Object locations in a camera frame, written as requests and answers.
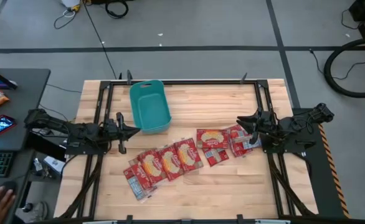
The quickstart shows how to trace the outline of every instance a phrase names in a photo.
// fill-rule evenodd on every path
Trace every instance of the wire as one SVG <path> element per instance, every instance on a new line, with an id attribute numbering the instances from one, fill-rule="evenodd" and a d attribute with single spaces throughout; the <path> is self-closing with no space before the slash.
<path id="1" fill-rule="evenodd" d="M 59 115 L 62 115 L 64 118 L 65 118 L 65 120 L 66 120 L 66 122 L 68 122 L 68 119 L 65 117 L 65 115 L 63 115 L 62 113 L 59 113 L 58 111 L 55 111 L 55 110 L 52 110 L 52 109 L 48 109 L 48 108 L 46 108 L 45 106 L 43 106 L 43 105 L 41 105 L 41 104 L 39 104 L 42 108 L 44 108 L 44 109 L 46 109 L 46 110 L 49 110 L 49 111 L 52 111 L 52 112 L 54 112 L 54 113 L 57 113 L 57 114 L 59 114 Z"/>
<path id="2" fill-rule="evenodd" d="M 309 176 L 310 178 L 312 178 L 312 176 L 313 176 L 313 169 L 312 169 L 312 167 L 311 167 L 311 163 L 310 163 L 310 161 L 309 161 L 306 157 L 302 156 L 301 154 L 299 154 L 299 153 L 297 153 L 297 152 L 294 152 L 294 153 L 293 153 L 293 155 L 295 155 L 295 156 L 299 157 L 300 159 L 303 159 L 303 160 L 306 162 L 306 164 L 307 164 L 307 168 L 308 168 L 308 176 Z"/>
<path id="3" fill-rule="evenodd" d="M 95 25 L 94 25 L 93 19 L 91 18 L 90 13 L 88 12 L 87 6 L 85 5 L 85 1 L 83 1 L 83 5 L 84 5 L 84 8 L 85 8 L 85 10 L 86 10 L 86 12 L 87 12 L 88 18 L 90 19 L 91 24 L 93 25 L 93 28 L 94 28 L 94 30 L 95 30 L 95 33 L 97 34 L 97 37 L 98 37 L 98 39 L 99 39 L 99 41 L 100 41 L 100 43 L 101 43 L 102 50 L 103 50 L 103 52 L 105 53 L 105 57 L 106 57 L 106 58 L 107 58 L 107 60 L 108 60 L 109 66 L 110 66 L 110 68 L 112 69 L 113 76 L 115 77 L 115 80 L 117 80 L 116 73 L 115 73 L 115 70 L 113 69 L 112 64 L 110 63 L 110 60 L 109 60 L 109 57 L 108 57 L 107 50 L 105 49 L 105 46 L 103 45 L 102 39 L 101 39 L 101 37 L 100 37 L 100 34 L 98 33 L 97 28 L 96 28 L 96 27 L 95 27 Z"/>
<path id="4" fill-rule="evenodd" d="M 72 159 L 75 159 L 75 158 L 76 158 L 76 156 L 77 156 L 77 155 L 72 156 L 70 159 L 68 159 L 68 161 L 66 161 L 66 162 L 65 162 L 64 166 L 62 167 L 62 170 L 60 171 L 60 178 L 61 178 L 61 180 L 62 180 L 62 178 L 64 177 L 64 169 L 65 169 L 66 165 L 67 165 L 70 161 L 72 161 Z"/>
<path id="5" fill-rule="evenodd" d="M 38 134 L 40 136 L 46 137 L 46 138 L 67 138 L 68 136 L 50 136 L 50 135 L 45 135 L 45 134 L 41 134 L 40 132 L 37 131 L 31 131 L 34 134 Z"/>
<path id="6" fill-rule="evenodd" d="M 75 16 L 76 16 L 76 12 L 75 11 L 71 11 L 70 9 L 65 10 L 64 13 L 62 13 L 62 16 L 60 16 L 60 17 L 58 17 L 58 18 L 55 19 L 55 21 L 54 21 L 54 28 L 55 29 L 61 29 L 61 28 L 65 27 L 67 24 L 69 24 L 70 22 L 72 22 L 75 19 Z M 67 21 L 64 25 L 62 25 L 60 27 L 57 27 L 58 20 L 61 19 L 61 18 L 63 18 L 63 17 L 65 17 L 65 18 L 71 18 L 71 19 L 69 19 L 69 21 Z"/>
<path id="7" fill-rule="evenodd" d="M 356 65 L 364 65 L 365 64 L 365 62 L 357 62 L 357 63 L 354 63 L 351 67 L 350 67 L 350 69 L 347 71 L 347 74 L 346 74 L 346 76 L 344 76 L 343 78 L 339 78 L 339 77 L 332 77 L 332 78 L 335 78 L 335 79 L 338 79 L 338 80 L 344 80 L 344 79 L 346 79 L 348 76 L 349 76 L 349 73 L 350 73 L 350 71 L 356 66 Z"/>
<path id="8" fill-rule="evenodd" d="M 318 70 L 321 74 L 324 74 L 324 73 L 321 71 L 321 69 L 320 69 L 320 65 L 318 64 L 317 56 L 315 55 L 315 53 L 314 53 L 313 49 L 309 49 L 309 51 L 310 51 L 310 53 L 311 53 L 311 54 L 314 56 L 314 58 L 315 58 L 315 62 L 316 62 L 316 64 L 317 64 L 317 70 Z"/>
<path id="9" fill-rule="evenodd" d="M 343 14 L 344 14 L 344 12 L 347 12 L 349 9 L 346 9 L 346 10 L 344 10 L 343 12 L 342 12 L 342 18 L 341 18 L 341 20 L 340 20 L 340 23 L 342 24 L 342 26 L 344 26 L 344 27 L 347 27 L 347 28 L 349 28 L 349 29 L 352 29 L 352 30 L 357 30 L 362 24 L 363 24 L 363 22 L 360 22 L 359 24 L 358 24 L 358 26 L 357 27 L 350 27 L 350 26 L 347 26 L 347 25 L 345 25 L 344 23 L 343 23 Z"/>
<path id="10" fill-rule="evenodd" d="M 57 89 L 60 89 L 60 90 L 63 90 L 63 91 L 69 91 L 71 93 L 82 93 L 81 91 L 77 91 L 77 90 L 66 90 L 64 88 L 61 88 L 61 87 L 58 87 L 58 86 L 54 86 L 54 85 L 51 85 L 51 84 L 47 84 L 47 86 L 51 86 L 51 87 L 54 87 L 54 88 L 57 88 Z"/>
<path id="11" fill-rule="evenodd" d="M 312 49 L 310 49 L 310 53 L 314 56 L 314 58 L 315 58 L 315 63 L 316 63 L 316 65 L 317 65 L 317 70 L 321 73 L 321 74 L 323 74 L 324 75 L 324 72 L 322 72 L 322 70 L 320 69 L 320 66 L 319 66 L 319 64 L 318 64 L 318 59 L 317 59 L 317 56 L 315 55 L 315 53 L 314 53 L 314 51 L 312 50 Z M 349 77 L 349 73 L 351 72 L 351 70 L 356 66 L 356 65 L 364 65 L 365 64 L 365 62 L 356 62 L 356 63 L 354 63 L 351 67 L 350 67 L 350 69 L 347 71 L 347 73 L 346 73 L 346 75 L 343 77 L 343 78 L 340 78 L 340 77 L 332 77 L 332 78 L 335 78 L 335 79 L 337 79 L 337 80 L 345 80 L 346 78 L 348 78 Z"/>

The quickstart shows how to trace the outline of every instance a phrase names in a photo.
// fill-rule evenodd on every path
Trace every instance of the cracker package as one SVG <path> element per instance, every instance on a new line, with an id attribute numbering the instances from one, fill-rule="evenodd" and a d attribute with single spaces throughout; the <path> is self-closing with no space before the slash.
<path id="1" fill-rule="evenodd" d="M 202 150 L 211 167 L 228 159 L 225 149 L 204 148 Z"/>
<path id="2" fill-rule="evenodd" d="M 166 172 L 163 170 L 161 159 L 154 149 L 138 155 L 138 160 L 141 162 L 146 175 L 148 175 L 153 185 L 166 178 Z"/>
<path id="3" fill-rule="evenodd" d="M 134 175 L 137 177 L 138 182 L 142 186 L 144 190 L 150 189 L 152 187 L 152 183 L 149 180 L 149 177 L 146 175 L 143 166 L 141 165 L 141 162 L 137 159 L 133 159 L 132 161 L 129 161 L 130 168 L 132 169 Z"/>
<path id="4" fill-rule="evenodd" d="M 158 149 L 158 154 L 161 157 L 163 169 L 170 181 L 184 174 L 184 169 L 178 159 L 177 151 L 174 145 L 166 146 Z"/>
<path id="5" fill-rule="evenodd" d="M 253 148 L 260 146 L 260 139 L 258 139 L 255 144 L 249 143 L 249 139 L 252 138 L 252 135 L 243 130 L 239 124 L 224 130 L 228 134 L 229 146 L 235 157 L 248 154 L 253 151 Z"/>
<path id="6" fill-rule="evenodd" d="M 143 202 L 146 198 L 149 198 L 156 190 L 156 187 L 144 189 L 144 187 L 140 184 L 137 175 L 134 175 L 132 167 L 125 169 L 123 173 L 125 174 L 127 182 L 133 190 L 133 193 L 137 200 Z"/>
<path id="7" fill-rule="evenodd" d="M 181 161 L 185 172 L 203 167 L 203 163 L 192 138 L 184 139 L 174 143 L 177 150 L 178 159 Z"/>
<path id="8" fill-rule="evenodd" d="M 228 135 L 224 130 L 198 129 L 196 131 L 196 146 L 199 148 L 227 149 Z"/>

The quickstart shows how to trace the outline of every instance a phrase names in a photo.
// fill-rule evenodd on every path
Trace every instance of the teal basket handle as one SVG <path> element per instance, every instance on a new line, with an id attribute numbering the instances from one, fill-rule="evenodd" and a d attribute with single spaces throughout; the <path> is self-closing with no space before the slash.
<path id="1" fill-rule="evenodd" d="M 164 85 L 163 82 L 160 80 L 148 80 L 148 81 L 143 81 L 143 82 L 139 82 L 139 83 L 135 83 L 131 89 L 134 89 L 134 91 L 137 91 L 140 93 L 140 95 L 145 95 L 147 93 L 151 93 L 153 92 L 153 89 L 156 89 L 158 91 L 162 91 L 163 90 Z"/>

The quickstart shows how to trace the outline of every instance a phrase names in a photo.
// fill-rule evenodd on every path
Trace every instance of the wooden tabletop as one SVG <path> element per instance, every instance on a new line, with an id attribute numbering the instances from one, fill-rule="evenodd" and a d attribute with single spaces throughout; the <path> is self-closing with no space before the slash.
<path id="1" fill-rule="evenodd" d="M 99 84 L 99 80 L 85 81 L 77 123 L 93 121 Z M 268 84 L 277 116 L 292 116 L 284 80 L 270 79 Z M 235 125 L 237 116 L 254 114 L 257 109 L 254 88 L 249 85 L 167 85 L 165 92 L 172 116 L 170 128 L 161 134 L 136 134 L 126 142 L 125 155 L 118 152 L 115 142 L 104 157 L 95 219 L 125 220 L 127 215 L 139 220 L 235 219 L 237 214 L 243 214 L 244 218 L 276 218 L 270 170 L 261 148 L 238 158 L 228 149 L 229 160 L 213 167 L 199 150 L 204 167 L 172 182 L 162 183 L 156 194 L 144 203 L 136 200 L 123 175 L 123 170 L 129 167 L 129 160 L 146 149 L 161 147 L 181 138 L 196 140 L 197 128 L 222 129 Z M 116 86 L 113 90 L 110 113 L 113 119 L 116 112 L 122 112 L 125 123 L 134 126 L 128 86 Z M 55 217 L 65 212 L 78 194 L 85 161 L 86 156 L 78 156 L 65 168 Z M 318 213 L 305 162 L 285 154 L 285 163 L 292 189 L 312 212 Z M 285 194 L 280 189 L 284 212 L 287 213 Z M 88 207 L 89 203 L 86 203 L 85 214 Z"/>

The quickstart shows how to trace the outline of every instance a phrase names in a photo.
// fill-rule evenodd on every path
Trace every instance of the white cable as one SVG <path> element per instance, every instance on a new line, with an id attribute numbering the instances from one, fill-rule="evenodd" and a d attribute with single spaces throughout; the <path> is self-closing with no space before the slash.
<path id="1" fill-rule="evenodd" d="M 65 18 L 72 18 L 73 16 L 75 16 L 76 15 L 76 12 L 75 11 L 73 11 L 72 13 L 73 13 L 73 15 L 71 15 L 71 16 L 66 16 L 66 14 L 68 14 L 68 13 L 70 13 L 70 11 L 69 10 L 65 10 L 65 12 L 63 13 L 63 15 L 64 15 L 64 17 Z"/>

